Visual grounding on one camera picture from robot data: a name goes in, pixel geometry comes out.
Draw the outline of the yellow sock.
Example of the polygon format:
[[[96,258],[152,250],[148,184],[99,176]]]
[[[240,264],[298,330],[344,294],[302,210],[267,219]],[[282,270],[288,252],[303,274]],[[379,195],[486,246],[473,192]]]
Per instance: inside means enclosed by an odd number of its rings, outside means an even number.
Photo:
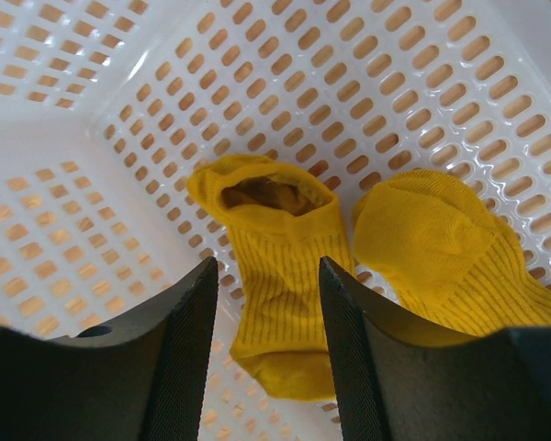
[[[477,337],[551,326],[551,291],[530,275],[515,231],[459,179],[394,175],[356,203],[352,223],[357,262],[415,315]]]
[[[319,267],[355,264],[337,195],[293,164],[234,154],[196,170],[190,197],[222,224],[245,303],[231,358],[277,399],[334,398]]]

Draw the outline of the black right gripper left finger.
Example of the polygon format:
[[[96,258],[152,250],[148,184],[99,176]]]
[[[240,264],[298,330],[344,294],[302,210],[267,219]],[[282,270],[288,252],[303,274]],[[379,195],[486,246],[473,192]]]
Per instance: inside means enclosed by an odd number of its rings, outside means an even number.
[[[75,337],[0,326],[0,440],[194,440],[218,300],[208,258]]]

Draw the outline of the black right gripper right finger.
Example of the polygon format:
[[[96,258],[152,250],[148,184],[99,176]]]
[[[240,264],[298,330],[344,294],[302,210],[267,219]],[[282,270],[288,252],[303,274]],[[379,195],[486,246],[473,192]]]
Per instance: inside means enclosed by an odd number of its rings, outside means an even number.
[[[477,338],[424,320],[325,257],[319,268],[346,440],[551,440],[551,327]]]

